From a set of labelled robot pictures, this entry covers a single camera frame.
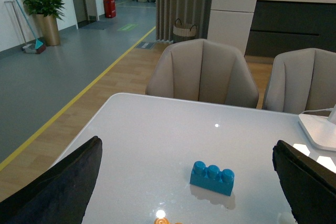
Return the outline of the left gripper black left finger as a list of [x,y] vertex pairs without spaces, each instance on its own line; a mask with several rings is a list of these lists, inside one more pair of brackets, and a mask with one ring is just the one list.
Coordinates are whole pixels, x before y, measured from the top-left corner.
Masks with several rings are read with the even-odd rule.
[[86,141],[1,202],[1,223],[82,223],[96,185],[102,140]]

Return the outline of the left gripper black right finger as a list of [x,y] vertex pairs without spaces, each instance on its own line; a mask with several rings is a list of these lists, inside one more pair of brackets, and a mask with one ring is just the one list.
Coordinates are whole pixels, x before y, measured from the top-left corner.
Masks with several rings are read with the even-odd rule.
[[283,140],[272,162],[297,223],[335,223],[335,173]]

